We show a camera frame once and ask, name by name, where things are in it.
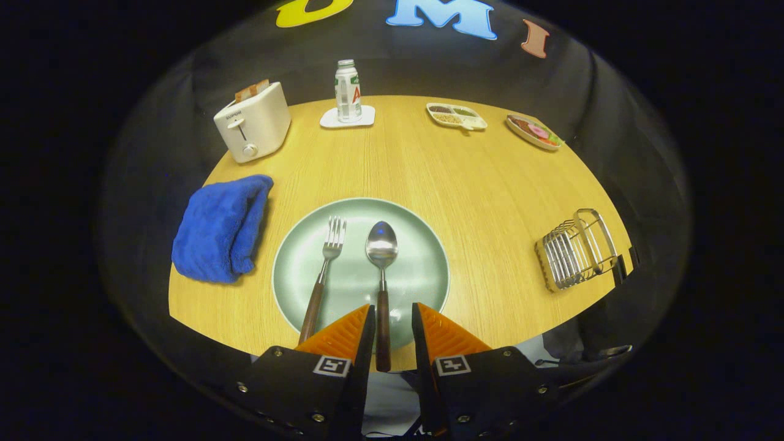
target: spoon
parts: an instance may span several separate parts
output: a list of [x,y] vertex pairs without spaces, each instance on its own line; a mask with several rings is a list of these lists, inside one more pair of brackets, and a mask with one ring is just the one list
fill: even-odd
[[397,238],[392,227],[383,220],[373,225],[365,244],[368,259],[381,269],[379,300],[376,302],[378,333],[376,334],[376,370],[389,372],[390,360],[390,306],[384,270],[397,257]]

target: wooden handle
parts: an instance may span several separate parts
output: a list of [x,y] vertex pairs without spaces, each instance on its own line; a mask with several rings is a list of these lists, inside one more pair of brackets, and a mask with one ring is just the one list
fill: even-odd
[[318,309],[321,307],[321,292],[324,291],[324,284],[318,283],[313,286],[313,292],[310,293],[310,301],[307,303],[307,311],[305,311],[305,321],[302,322],[302,331],[299,333],[299,344],[313,335],[316,329],[316,320],[318,319]]
[[376,340],[376,370],[389,372],[392,367],[390,360],[390,300],[386,291],[379,291],[377,303],[377,340]]

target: wire rack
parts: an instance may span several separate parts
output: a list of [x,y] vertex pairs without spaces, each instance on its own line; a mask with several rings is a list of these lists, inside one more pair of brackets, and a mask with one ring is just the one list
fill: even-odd
[[[597,241],[597,235],[593,233],[597,227],[604,240]],[[565,290],[607,272],[618,261],[604,219],[591,208],[577,210],[572,219],[561,222],[537,241],[534,248],[547,289],[552,292]]]

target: blue letter m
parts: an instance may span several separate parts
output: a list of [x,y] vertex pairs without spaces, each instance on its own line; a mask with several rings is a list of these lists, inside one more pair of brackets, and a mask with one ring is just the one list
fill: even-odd
[[498,38],[490,29],[490,11],[492,6],[477,0],[452,0],[441,3],[441,0],[397,0],[394,15],[387,18],[392,26],[421,26],[425,20],[416,16],[416,8],[436,27],[444,27],[454,16],[460,15],[460,21],[453,24],[455,31],[495,40]]

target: green plate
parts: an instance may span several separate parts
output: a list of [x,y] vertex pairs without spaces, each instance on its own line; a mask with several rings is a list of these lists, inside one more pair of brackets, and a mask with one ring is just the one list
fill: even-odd
[[392,348],[413,341],[411,304],[422,302],[441,311],[449,292],[449,265],[441,241],[424,220],[406,208],[381,199],[343,199],[318,208],[300,220],[283,239],[272,267],[272,290],[286,321],[299,332],[310,292],[324,256],[321,248],[330,216],[347,221],[340,256],[329,264],[316,330],[323,329],[363,304],[376,304],[379,269],[365,254],[371,227],[386,221],[397,236],[397,259],[387,268]]

